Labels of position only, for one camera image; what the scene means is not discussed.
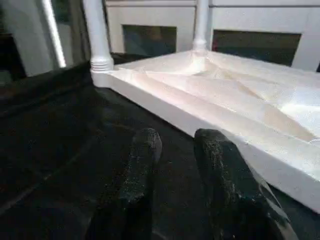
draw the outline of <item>bright light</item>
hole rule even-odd
[[[42,0],[42,5],[44,8],[44,14],[45,14],[46,20],[49,25],[49,31],[50,31],[51,39],[53,41],[54,51],[59,63],[59,67],[64,68],[66,67],[66,60],[64,56],[64,51],[62,49],[51,0]]]

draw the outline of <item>window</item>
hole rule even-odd
[[[212,50],[291,66],[300,34],[215,30]]]
[[[122,25],[124,50],[128,54],[157,57],[176,52],[174,26]]]

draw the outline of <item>white cabinet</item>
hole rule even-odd
[[[214,1],[208,47],[214,51],[316,71],[320,62],[320,1],[283,0],[282,6],[249,6],[251,0]]]
[[[106,2],[111,51],[150,57],[192,48],[195,2]]]

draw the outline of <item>dark cloth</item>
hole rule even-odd
[[[124,181],[131,139],[163,145],[154,183],[153,239],[212,239],[193,138],[120,94],[92,85],[90,66],[1,89],[0,239],[83,239],[106,183]],[[300,240],[320,217],[271,187]]]

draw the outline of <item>glass panel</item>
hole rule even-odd
[[[67,66],[73,64],[71,13],[68,0],[51,0],[63,55]]]
[[[291,66],[300,34],[215,30],[212,50]]]
[[[174,26],[122,25],[127,54],[156,57],[176,52],[177,28]]]

